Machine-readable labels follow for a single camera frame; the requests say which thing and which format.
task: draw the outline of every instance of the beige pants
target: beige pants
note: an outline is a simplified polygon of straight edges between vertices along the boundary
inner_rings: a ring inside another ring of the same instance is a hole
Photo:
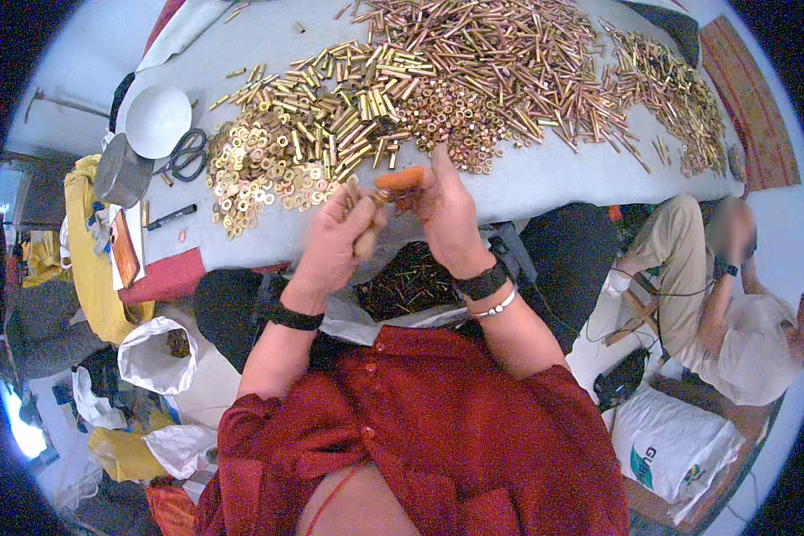
[[[655,209],[631,244],[628,256],[641,269],[661,266],[662,294],[692,294],[661,296],[658,319],[667,352],[694,370],[703,354],[697,338],[706,297],[702,291],[712,273],[712,255],[706,246],[697,200],[681,194]]]

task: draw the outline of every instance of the wooden stool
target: wooden stool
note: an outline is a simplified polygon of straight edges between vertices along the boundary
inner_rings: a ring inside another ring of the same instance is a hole
[[[626,292],[622,293],[622,296],[626,299],[626,301],[628,301],[628,304],[632,307],[632,309],[634,309],[635,316],[626,322],[625,325],[615,333],[612,333],[604,338],[604,345],[606,347],[611,347],[620,340],[625,339],[644,323],[647,323],[650,325],[650,327],[652,327],[655,336],[661,336],[660,327],[653,316],[655,311],[658,310],[658,297],[656,295],[657,288],[655,288],[652,282],[649,281],[647,276],[640,272],[634,274],[634,281],[636,281],[638,285],[642,286],[644,290],[649,293],[649,303],[644,305],[644,303],[641,302],[641,299],[637,297],[637,294],[632,292],[630,288]]]

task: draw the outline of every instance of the metal rod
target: metal rod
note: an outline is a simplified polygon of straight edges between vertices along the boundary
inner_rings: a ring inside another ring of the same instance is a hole
[[[27,106],[26,113],[24,114],[24,123],[27,123],[30,120],[30,108],[32,108],[32,103],[41,100],[52,102],[55,105],[65,106],[66,108],[74,108],[75,110],[80,110],[81,112],[91,113],[96,116],[110,119],[109,113],[98,111],[95,108],[90,108],[89,106],[78,104],[76,102],[72,102],[71,100],[52,99],[51,97],[48,97],[47,95],[44,94],[42,88],[36,88],[36,93],[32,96],[32,100],[30,101],[30,104]]]

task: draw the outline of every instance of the scissors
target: scissors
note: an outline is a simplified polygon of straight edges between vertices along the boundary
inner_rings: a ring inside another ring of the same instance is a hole
[[[170,153],[170,160],[159,170],[153,173],[171,172],[171,175],[182,183],[189,183],[194,178],[199,177],[205,164],[208,161],[208,153],[205,152],[205,141],[208,139],[203,129],[191,129],[182,135],[182,139],[176,144],[173,152]],[[182,170],[191,166],[196,159],[200,159],[200,165],[190,175],[183,175]]]

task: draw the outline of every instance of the black marker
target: black marker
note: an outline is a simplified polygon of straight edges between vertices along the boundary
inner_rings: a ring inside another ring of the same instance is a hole
[[[158,229],[165,223],[170,223],[172,220],[175,220],[176,218],[187,216],[188,214],[193,214],[194,212],[196,212],[196,205],[195,204],[188,205],[184,209],[178,209],[171,214],[167,214],[163,218],[158,218],[158,220],[150,221],[147,229],[148,230]]]

